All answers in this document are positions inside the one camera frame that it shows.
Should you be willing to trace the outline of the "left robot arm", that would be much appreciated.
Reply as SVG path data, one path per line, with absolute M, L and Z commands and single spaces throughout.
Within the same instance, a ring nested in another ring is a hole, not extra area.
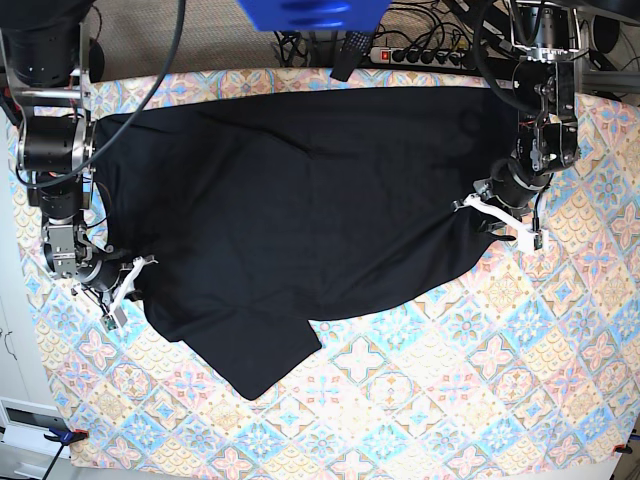
M 492 217 L 484 229 L 510 227 L 518 250 L 549 247 L 540 202 L 553 176 L 579 158 L 574 63 L 582 54 L 574 9 L 554 1 L 453 1 L 472 30 L 474 64 L 490 90 L 516 109 L 517 136 L 474 193 L 454 204 Z

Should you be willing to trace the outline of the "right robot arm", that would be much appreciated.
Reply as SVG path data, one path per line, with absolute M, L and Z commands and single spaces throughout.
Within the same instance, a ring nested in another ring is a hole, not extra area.
M 19 132 L 16 177 L 41 212 L 48 269 L 92 299 L 103 328 L 113 331 L 126 324 L 122 302 L 154 259 L 123 262 L 89 238 L 85 213 L 98 188 L 92 164 L 106 150 L 96 145 L 89 83 L 100 78 L 104 56 L 89 33 L 92 2 L 52 6 L 44 21 L 28 17 L 1 29 L 1 77 L 11 96 L 3 107 Z

